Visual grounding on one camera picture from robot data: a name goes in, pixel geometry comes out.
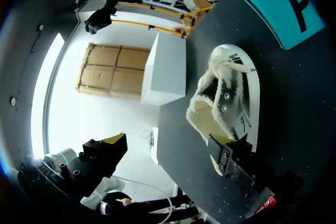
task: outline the cable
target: cable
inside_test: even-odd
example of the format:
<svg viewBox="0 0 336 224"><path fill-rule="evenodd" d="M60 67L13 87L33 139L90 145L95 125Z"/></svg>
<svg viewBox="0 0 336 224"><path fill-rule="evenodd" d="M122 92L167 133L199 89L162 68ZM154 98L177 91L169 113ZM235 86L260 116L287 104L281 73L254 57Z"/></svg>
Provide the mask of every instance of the cable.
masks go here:
<svg viewBox="0 0 336 224"><path fill-rule="evenodd" d="M133 183L136 183L136 184L140 184L140 185L144 185L144 186L149 186L149 187L152 187L152 188L160 191L167 198L167 200L169 201L170 211L169 211L168 216L163 221L161 221L159 224L164 224L166 221L168 221L168 219L170 218L170 216L172 215L172 212L173 212L173 203L169 199L169 197L167 196L167 194L165 194L162 190L158 189L157 187L148 185L146 183L142 183L142 182L134 181L134 180L131 180L131 179L126 179L126 178L121 178L121 177L118 177L118 176L114 176L114 177L118 178L118 179L122 179L122 180L128 181L128 182L133 182Z"/></svg>

